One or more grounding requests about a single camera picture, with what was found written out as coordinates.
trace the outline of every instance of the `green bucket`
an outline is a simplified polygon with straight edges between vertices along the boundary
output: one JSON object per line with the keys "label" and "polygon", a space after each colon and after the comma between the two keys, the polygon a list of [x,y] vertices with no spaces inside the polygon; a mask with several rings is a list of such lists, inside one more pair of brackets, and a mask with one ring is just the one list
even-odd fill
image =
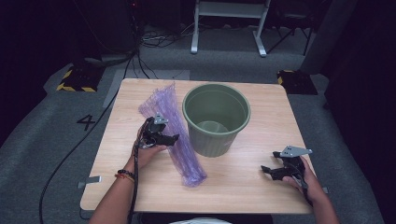
{"label": "green bucket", "polygon": [[194,150],[206,157],[228,151],[250,119],[250,106],[238,90],[223,84],[204,84],[187,93],[183,115]]}

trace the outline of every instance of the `yellow black tape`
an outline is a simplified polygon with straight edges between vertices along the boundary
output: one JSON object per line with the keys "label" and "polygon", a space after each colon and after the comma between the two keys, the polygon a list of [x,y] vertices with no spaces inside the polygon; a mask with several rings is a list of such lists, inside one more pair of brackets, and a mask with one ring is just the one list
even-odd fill
{"label": "yellow black tape", "polygon": [[87,70],[70,67],[64,78],[56,88],[57,91],[97,91],[104,68],[90,68]]}
{"label": "yellow black tape", "polygon": [[282,83],[283,83],[282,77],[279,77],[279,78],[277,79],[277,83],[279,83],[279,85],[282,85]]}

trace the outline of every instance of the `beaded bracelet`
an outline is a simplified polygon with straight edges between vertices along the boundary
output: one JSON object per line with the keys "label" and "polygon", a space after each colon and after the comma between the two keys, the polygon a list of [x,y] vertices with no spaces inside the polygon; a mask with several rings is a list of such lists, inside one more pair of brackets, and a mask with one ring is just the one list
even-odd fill
{"label": "beaded bracelet", "polygon": [[134,174],[131,173],[131,172],[129,172],[129,171],[127,171],[127,170],[118,170],[117,173],[118,173],[119,175],[121,175],[121,174],[126,174],[126,175],[130,176],[130,177],[134,180]]}
{"label": "beaded bracelet", "polygon": [[122,178],[122,179],[127,178],[127,179],[131,180],[131,181],[134,183],[134,179],[131,178],[130,176],[126,175],[126,174],[115,174],[114,176],[115,176],[116,178]]}

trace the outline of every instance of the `hand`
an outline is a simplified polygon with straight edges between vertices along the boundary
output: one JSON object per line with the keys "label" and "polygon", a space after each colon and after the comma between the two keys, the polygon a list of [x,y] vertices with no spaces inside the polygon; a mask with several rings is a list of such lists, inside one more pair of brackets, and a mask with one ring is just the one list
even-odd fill
{"label": "hand", "polygon": [[[160,151],[166,150],[166,146],[155,146],[155,147],[148,147],[148,148],[139,148],[138,158],[137,158],[137,165],[139,170],[147,165],[151,159]],[[131,157],[129,158],[128,162],[124,166],[124,169],[134,173],[134,149],[132,149]]]}
{"label": "hand", "polygon": [[[319,184],[317,177],[312,172],[311,167],[304,157],[300,157],[304,163],[305,172],[304,180],[308,185],[308,199],[313,201],[320,200],[323,196],[326,196],[322,186]],[[283,181],[297,188],[301,193],[303,193],[303,188],[298,185],[298,183],[291,176],[284,176]]]}

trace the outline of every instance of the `black cable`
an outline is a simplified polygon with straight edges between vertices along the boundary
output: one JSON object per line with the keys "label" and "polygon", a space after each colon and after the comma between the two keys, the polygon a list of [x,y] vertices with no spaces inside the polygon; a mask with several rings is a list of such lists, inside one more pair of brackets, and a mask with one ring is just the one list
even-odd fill
{"label": "black cable", "polygon": [[140,51],[137,52],[137,59],[138,59],[138,61],[139,61],[140,69],[142,69],[143,74],[145,74],[145,76],[146,76],[148,79],[149,79],[149,75],[145,72],[145,69],[143,68],[142,63],[148,68],[148,70],[150,70],[150,71],[152,72],[152,74],[153,74],[157,79],[159,79],[159,78],[157,77],[157,75],[155,74],[155,72],[154,72],[153,70],[151,70],[151,69],[146,65],[146,63],[143,62],[143,60],[140,58]]}
{"label": "black cable", "polygon": [[[132,68],[134,69],[134,59],[132,59]],[[139,78],[139,77],[137,76],[137,73],[136,73],[135,70],[134,70],[134,75],[136,76],[136,78]]]}
{"label": "black cable", "polygon": [[134,205],[136,204],[136,197],[137,197],[137,187],[138,187],[138,182],[139,182],[139,166],[138,166],[138,152],[139,152],[139,146],[140,142],[142,140],[143,132],[146,130],[146,126],[148,125],[148,120],[143,123],[143,125],[139,129],[139,134],[134,141],[134,195],[132,197],[131,201],[131,207],[129,209],[129,216],[128,216],[128,223],[132,223],[132,217],[134,215]]}
{"label": "black cable", "polygon": [[80,217],[81,219],[83,219],[83,220],[90,220],[89,217],[83,217],[82,214],[81,214],[81,212],[82,212],[82,209],[79,208],[79,217]]}
{"label": "black cable", "polygon": [[82,19],[84,20],[84,22],[86,23],[86,25],[88,26],[89,30],[91,31],[93,37],[96,39],[96,41],[99,43],[100,46],[102,46],[102,48],[113,52],[113,53],[117,53],[117,54],[124,54],[125,57],[121,58],[121,59],[115,59],[115,60],[110,60],[107,62],[99,62],[99,63],[94,63],[94,62],[87,62],[89,64],[91,64],[92,66],[97,66],[97,67],[109,67],[109,66],[114,66],[120,63],[124,63],[128,60],[130,60],[132,57],[134,57],[135,55],[135,51],[138,45],[140,45],[140,37],[138,36],[137,33],[137,28],[136,28],[136,22],[134,20],[134,17],[132,16],[133,20],[134,20],[134,31],[133,31],[133,35],[134,35],[134,39],[135,39],[135,46],[131,49],[131,50],[127,50],[127,51],[118,51],[118,50],[114,50],[111,48],[108,48],[102,41],[101,39],[96,35],[95,31],[92,29],[91,24],[88,22],[87,18],[84,16],[84,13],[82,12],[80,6],[78,5],[78,3],[76,2],[76,0],[73,0],[74,5],[76,6],[76,9],[78,10],[78,13],[80,14],[80,16],[82,17]]}
{"label": "black cable", "polygon": [[[125,66],[125,72],[124,72],[124,76],[123,79],[125,79],[126,77],[126,72],[128,70],[128,66],[129,63],[131,62],[132,58],[128,61],[128,63]],[[50,181],[52,180],[52,178],[56,175],[56,173],[58,172],[58,170],[61,168],[61,166],[64,164],[64,162],[69,158],[69,156],[79,147],[79,145],[88,137],[88,135],[90,135],[90,133],[94,130],[94,128],[97,126],[97,124],[100,122],[100,120],[103,118],[103,116],[105,115],[105,113],[107,112],[107,110],[110,108],[111,104],[113,103],[113,101],[116,99],[116,96],[119,93],[119,90],[117,90],[116,94],[114,94],[113,98],[111,99],[110,103],[108,103],[107,107],[105,108],[105,110],[102,112],[102,114],[100,115],[99,119],[93,124],[92,128],[82,137],[82,139],[66,154],[66,156],[61,160],[61,162],[58,164],[58,166],[56,166],[55,170],[52,172],[52,174],[50,175],[49,179],[47,180],[46,185],[44,186],[43,190],[41,191],[41,196],[40,196],[40,202],[38,205],[38,214],[39,214],[39,219],[40,219],[40,223],[43,224],[44,220],[43,220],[43,201],[44,201],[44,196],[45,193],[47,191],[47,188],[50,184]]]}
{"label": "black cable", "polygon": [[[184,37],[188,36],[188,35],[192,35],[193,34],[193,26],[194,23],[190,24],[189,26],[185,27],[181,32],[180,35],[169,35],[169,34],[164,34],[164,35],[159,35],[159,31],[147,31],[143,34],[142,36],[142,46],[147,47],[147,48],[165,48],[173,43],[175,43],[176,41],[183,39]],[[154,41],[157,40],[157,43],[149,43],[149,41]]]}
{"label": "black cable", "polygon": [[303,188],[303,194],[304,194],[305,200],[309,203],[309,205],[313,206],[312,201],[308,199],[308,187],[309,186],[304,180],[304,174],[302,174],[300,172],[300,170],[291,163],[283,162],[283,164],[285,166],[289,166],[289,167],[293,168],[298,173],[298,176],[300,177],[300,181],[302,182],[300,184],[302,185],[302,188]]}

